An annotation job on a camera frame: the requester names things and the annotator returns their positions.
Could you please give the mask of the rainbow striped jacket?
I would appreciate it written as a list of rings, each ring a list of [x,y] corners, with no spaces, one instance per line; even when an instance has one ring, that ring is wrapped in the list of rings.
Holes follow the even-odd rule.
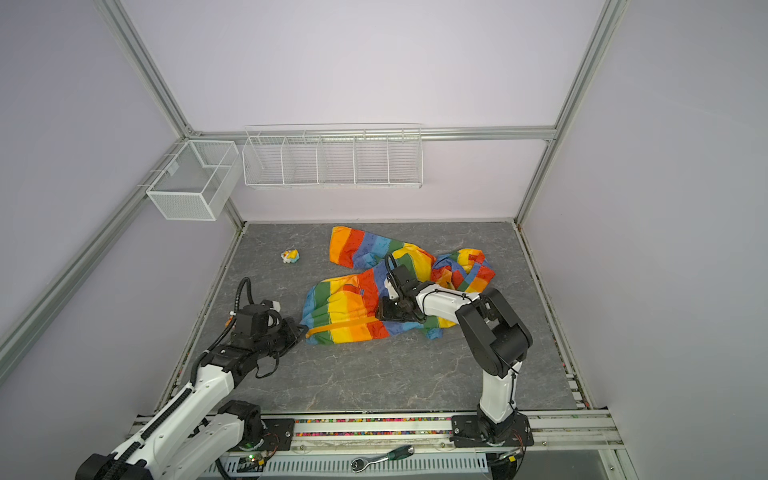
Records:
[[[428,316],[423,323],[377,318],[385,288],[385,258],[392,255],[420,281],[467,293],[485,290],[496,272],[478,249],[464,248],[434,256],[421,247],[347,226],[332,229],[329,260],[353,269],[352,275],[323,280],[310,289],[302,311],[310,345],[333,345],[380,340],[422,330],[430,340],[442,337],[454,323]]]

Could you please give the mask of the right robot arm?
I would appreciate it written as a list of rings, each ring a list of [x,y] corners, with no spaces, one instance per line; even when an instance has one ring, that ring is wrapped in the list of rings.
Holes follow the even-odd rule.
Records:
[[[452,420],[451,441],[459,447],[534,444],[530,422],[515,400],[517,380],[533,337],[505,297],[494,288],[467,293],[420,281],[393,255],[384,261],[386,290],[376,318],[426,323],[438,317],[458,325],[483,370],[477,412]]]

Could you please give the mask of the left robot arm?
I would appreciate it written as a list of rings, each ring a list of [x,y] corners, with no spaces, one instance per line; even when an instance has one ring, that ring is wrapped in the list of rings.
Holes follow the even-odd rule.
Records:
[[[210,466],[227,478],[230,450],[275,454],[291,428],[269,428],[260,406],[229,396],[248,375],[262,378],[260,360],[280,361],[307,332],[278,302],[255,302],[243,278],[224,330],[194,360],[187,383],[110,453],[87,458],[76,478],[196,479]]]

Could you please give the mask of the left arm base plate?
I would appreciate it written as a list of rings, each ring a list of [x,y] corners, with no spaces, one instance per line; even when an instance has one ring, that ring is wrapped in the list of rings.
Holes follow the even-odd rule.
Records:
[[[238,448],[243,451],[288,451],[294,437],[293,418],[249,420]]]

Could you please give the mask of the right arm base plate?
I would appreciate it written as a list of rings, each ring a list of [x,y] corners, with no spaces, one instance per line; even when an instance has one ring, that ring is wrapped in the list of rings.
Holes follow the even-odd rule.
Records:
[[[514,412],[501,423],[494,423],[481,412],[454,415],[451,418],[450,441],[465,447],[530,447],[535,441],[529,419]]]

